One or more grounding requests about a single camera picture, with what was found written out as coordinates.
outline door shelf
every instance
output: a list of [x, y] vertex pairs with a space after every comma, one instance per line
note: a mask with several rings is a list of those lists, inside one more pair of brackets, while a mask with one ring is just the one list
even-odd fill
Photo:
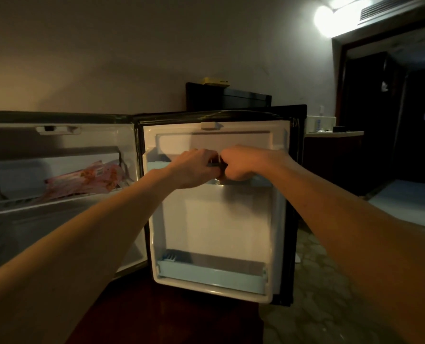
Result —
[[165, 254], [161, 260], [157, 261], [157, 272], [160, 277], [260, 295], [266, 294], [265, 288], [268, 282], [267, 269], [263, 262], [190, 254], [183, 251]]
[[[167, 167], [170, 162], [165, 161], [155, 161], [155, 162], [147, 162], [147, 172], [152, 169], [163, 169]], [[246, 181], [232, 181], [232, 180], [224, 180], [220, 181], [218, 179], [212, 179], [206, 184], [209, 185], [241, 185], [241, 186], [252, 186], [252, 187], [271, 187], [272, 184], [266, 178], [260, 175], [255, 175], [251, 179]]]
[[[110, 193], [119, 191], [121, 189], [122, 188], [118, 187], [118, 188], [112, 190]], [[84, 199], [84, 198], [91, 199], [95, 196], [100, 196], [100, 195], [106, 195], [106, 194], [94, 194], [94, 193], [72, 194], [70, 196], [50, 200], [48, 202], [39, 202], [39, 197], [1, 200], [0, 201], [0, 214], [5, 214], [5, 213], [15, 212], [15, 211], [21, 211], [21, 210], [34, 209], [34, 208], [38, 208], [38, 207], [41, 207], [41, 206], [64, 203], [64, 202], [78, 200], [78, 199]]]

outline freezer door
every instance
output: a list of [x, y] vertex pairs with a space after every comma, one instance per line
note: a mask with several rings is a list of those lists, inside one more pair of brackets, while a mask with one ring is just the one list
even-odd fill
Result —
[[[244, 144], [301, 161], [306, 106], [135, 117], [141, 174], [191, 148]], [[168, 196], [146, 226], [156, 282], [290, 305], [297, 214], [266, 179], [213, 180]]]
[[[112, 196], [78, 194], [39, 201], [44, 179], [96, 161], [139, 177], [132, 116], [0, 111], [0, 266], [91, 205]], [[147, 265], [144, 232], [116, 277]]]

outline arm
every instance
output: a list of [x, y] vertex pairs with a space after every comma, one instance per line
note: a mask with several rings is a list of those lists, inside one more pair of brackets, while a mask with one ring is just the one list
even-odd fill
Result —
[[158, 205], [220, 175], [190, 150], [60, 226], [0, 267], [0, 343], [63, 343]]
[[221, 157], [228, 163], [227, 178], [258, 173], [270, 180], [404, 339], [425, 344], [425, 235], [283, 152], [235, 146]]

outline right hand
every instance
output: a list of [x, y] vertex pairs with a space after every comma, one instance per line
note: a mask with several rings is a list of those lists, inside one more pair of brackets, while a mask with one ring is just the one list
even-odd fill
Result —
[[265, 176], [265, 169], [271, 164], [294, 162], [283, 151], [259, 149], [249, 146], [232, 146], [222, 150], [221, 159], [228, 164], [225, 177], [230, 180], [244, 181], [255, 174]]

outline tiled floor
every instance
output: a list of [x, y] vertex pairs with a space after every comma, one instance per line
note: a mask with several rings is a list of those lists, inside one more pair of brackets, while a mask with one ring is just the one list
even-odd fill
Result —
[[299, 229], [294, 304], [260, 306], [264, 344], [394, 344], [404, 341], [362, 299], [305, 226]]

